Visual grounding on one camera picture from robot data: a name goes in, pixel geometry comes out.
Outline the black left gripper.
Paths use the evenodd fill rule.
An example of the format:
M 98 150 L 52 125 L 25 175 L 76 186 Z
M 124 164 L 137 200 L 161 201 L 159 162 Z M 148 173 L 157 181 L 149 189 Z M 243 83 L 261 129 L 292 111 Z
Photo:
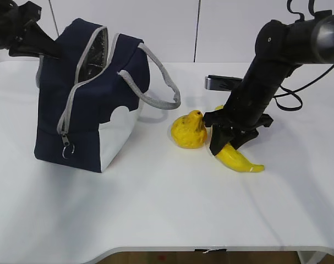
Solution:
M 0 1 L 0 50 L 11 57 L 60 58 L 61 48 L 37 24 L 42 8 L 32 1 Z

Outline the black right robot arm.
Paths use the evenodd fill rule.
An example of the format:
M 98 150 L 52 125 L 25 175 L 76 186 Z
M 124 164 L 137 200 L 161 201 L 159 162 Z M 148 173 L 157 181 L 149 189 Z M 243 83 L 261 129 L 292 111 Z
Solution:
M 226 144 L 238 149 L 258 136 L 257 128 L 270 127 L 265 113 L 285 78 L 305 64 L 334 65 L 334 14 L 316 12 L 311 20 L 286 25 L 271 20 L 255 41 L 255 57 L 244 78 L 208 75 L 205 87 L 231 94 L 221 110 L 204 114 L 212 128 L 210 151 L 215 156 Z

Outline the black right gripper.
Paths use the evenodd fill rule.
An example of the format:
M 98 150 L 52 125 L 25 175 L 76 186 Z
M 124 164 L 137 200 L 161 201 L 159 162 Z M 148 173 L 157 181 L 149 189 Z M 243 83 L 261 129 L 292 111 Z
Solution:
M 212 127 L 210 151 L 216 156 L 224 146 L 234 138 L 234 149 L 258 137 L 258 127 L 270 127 L 273 119 L 262 110 L 255 109 L 220 109 L 206 112 L 203 120 L 207 127 Z

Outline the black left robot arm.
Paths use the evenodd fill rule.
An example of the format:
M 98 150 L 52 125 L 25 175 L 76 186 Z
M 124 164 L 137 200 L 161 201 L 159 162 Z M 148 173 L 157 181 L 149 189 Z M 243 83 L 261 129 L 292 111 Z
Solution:
M 0 50 L 10 57 L 60 58 L 61 48 L 38 25 L 41 15 L 42 8 L 32 1 L 0 1 Z

